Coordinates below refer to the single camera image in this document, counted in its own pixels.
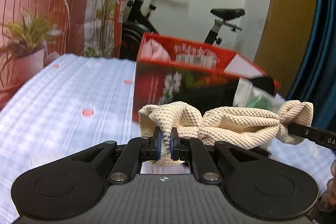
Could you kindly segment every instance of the checkered tablecloth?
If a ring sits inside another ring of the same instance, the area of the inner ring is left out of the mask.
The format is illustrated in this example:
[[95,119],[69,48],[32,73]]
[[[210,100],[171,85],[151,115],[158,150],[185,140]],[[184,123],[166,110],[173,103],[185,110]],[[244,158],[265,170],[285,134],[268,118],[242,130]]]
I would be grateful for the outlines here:
[[[106,140],[124,144],[140,136],[131,119],[134,71],[132,61],[66,54],[15,94],[0,112],[0,224],[18,217],[10,189],[23,172]],[[330,150],[278,140],[270,149],[272,157],[307,171],[324,190],[335,158]],[[144,165],[143,172],[172,170]]]

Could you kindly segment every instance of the wire chair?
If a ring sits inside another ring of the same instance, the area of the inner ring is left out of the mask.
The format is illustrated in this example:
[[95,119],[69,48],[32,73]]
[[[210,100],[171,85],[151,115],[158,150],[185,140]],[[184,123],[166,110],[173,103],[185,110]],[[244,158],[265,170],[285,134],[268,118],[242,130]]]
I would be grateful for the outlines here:
[[[44,15],[51,18],[58,29],[62,30],[64,35],[57,37],[55,44],[48,45],[47,53],[58,52],[64,54],[68,52],[68,39],[70,28],[70,11],[66,0],[0,0],[0,22],[22,22],[21,7],[28,10],[29,14]],[[8,38],[3,35],[4,26],[0,26],[0,46],[6,44]],[[9,58],[8,54],[0,57],[0,65]],[[13,81],[12,64],[0,74],[0,89]]]

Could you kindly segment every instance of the barcode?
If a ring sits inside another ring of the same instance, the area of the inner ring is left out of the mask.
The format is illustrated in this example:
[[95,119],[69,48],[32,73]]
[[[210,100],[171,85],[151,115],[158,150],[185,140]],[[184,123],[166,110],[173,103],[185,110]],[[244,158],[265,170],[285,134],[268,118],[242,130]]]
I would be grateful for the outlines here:
[[176,62],[185,63],[188,65],[196,65],[204,68],[214,69],[216,66],[216,55],[192,55],[192,54],[177,54]]

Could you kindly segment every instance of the exercise bike seat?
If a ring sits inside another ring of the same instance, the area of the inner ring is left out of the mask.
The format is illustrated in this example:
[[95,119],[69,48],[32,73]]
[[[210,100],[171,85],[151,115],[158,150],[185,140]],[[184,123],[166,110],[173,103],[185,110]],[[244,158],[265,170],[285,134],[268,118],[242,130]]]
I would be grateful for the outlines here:
[[233,20],[245,15],[245,10],[242,8],[236,9],[212,9],[211,14],[220,17],[223,20]]

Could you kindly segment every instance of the potted plant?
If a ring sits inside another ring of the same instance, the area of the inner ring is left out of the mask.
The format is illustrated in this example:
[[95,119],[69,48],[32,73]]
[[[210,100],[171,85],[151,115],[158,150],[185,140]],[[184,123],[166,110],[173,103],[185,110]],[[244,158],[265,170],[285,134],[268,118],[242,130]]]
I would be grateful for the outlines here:
[[48,44],[55,43],[55,38],[63,35],[57,25],[44,16],[30,15],[21,8],[22,23],[8,22],[2,24],[6,29],[4,37],[8,38],[0,47],[0,56],[7,55],[0,73],[13,62],[13,70],[22,82],[43,69],[44,52]]

